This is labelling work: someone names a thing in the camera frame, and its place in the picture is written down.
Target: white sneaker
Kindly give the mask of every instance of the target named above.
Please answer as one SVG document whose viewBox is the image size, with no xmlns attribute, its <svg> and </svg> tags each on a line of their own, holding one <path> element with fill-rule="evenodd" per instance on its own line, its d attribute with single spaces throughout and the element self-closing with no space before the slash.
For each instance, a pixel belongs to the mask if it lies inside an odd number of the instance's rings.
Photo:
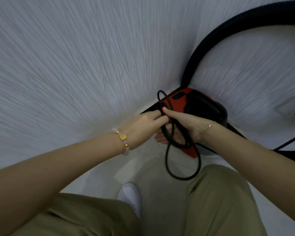
<svg viewBox="0 0 295 236">
<path fill-rule="evenodd" d="M 138 188 L 134 184 L 124 184 L 119 191 L 118 200 L 121 200 L 130 205 L 130 207 L 133 208 L 138 218 L 140 218 L 141 197 Z"/>
</svg>

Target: leg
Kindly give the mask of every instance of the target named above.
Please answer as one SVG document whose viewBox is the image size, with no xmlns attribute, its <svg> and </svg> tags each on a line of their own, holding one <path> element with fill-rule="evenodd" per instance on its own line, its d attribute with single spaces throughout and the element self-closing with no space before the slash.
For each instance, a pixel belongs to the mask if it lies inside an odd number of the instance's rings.
<svg viewBox="0 0 295 236">
<path fill-rule="evenodd" d="M 12 235 L 141 235 L 141 226 L 125 202 L 60 193 L 46 210 Z"/>
<path fill-rule="evenodd" d="M 247 181 L 220 165 L 204 167 L 187 191 L 184 236 L 266 236 Z"/>
</svg>

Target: tiled floor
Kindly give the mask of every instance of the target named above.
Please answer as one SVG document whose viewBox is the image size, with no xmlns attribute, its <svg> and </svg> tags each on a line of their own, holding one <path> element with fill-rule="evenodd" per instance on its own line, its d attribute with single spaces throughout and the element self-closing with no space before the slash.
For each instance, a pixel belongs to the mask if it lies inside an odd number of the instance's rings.
<svg viewBox="0 0 295 236">
<path fill-rule="evenodd" d="M 85 173 L 63 192 L 100 198 L 117 198 L 119 189 L 127 182 L 135 183 L 142 198 L 141 223 L 144 235 L 181 235 L 185 190 L 188 182 L 171 178 L 165 170 L 166 146 L 148 140 L 128 156 L 116 156 Z M 197 160 L 172 147 L 169 166 L 175 174 L 191 175 Z M 231 167 L 220 156 L 203 156 L 202 167 L 208 164 Z M 268 235 L 295 235 L 295 222 L 275 207 L 253 186 Z"/>
</svg>

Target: wall socket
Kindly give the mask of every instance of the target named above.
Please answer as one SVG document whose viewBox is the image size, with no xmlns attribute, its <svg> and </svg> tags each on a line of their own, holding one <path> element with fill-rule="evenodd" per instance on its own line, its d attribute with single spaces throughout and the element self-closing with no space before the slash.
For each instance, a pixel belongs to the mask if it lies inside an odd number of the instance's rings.
<svg viewBox="0 0 295 236">
<path fill-rule="evenodd" d="M 280 105 L 276 110 L 283 116 L 295 120 L 295 98 Z"/>
</svg>

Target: forearm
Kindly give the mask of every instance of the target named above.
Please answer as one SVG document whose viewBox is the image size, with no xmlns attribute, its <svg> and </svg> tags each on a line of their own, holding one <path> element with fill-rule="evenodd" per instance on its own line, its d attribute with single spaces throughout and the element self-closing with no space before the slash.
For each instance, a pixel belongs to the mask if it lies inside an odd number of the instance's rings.
<svg viewBox="0 0 295 236">
<path fill-rule="evenodd" d="M 219 124 L 213 124 L 203 138 L 257 190 L 295 220 L 295 162 Z"/>
<path fill-rule="evenodd" d="M 0 235 L 16 230 L 73 180 L 122 151 L 118 135 L 107 133 L 1 169 Z"/>
</svg>

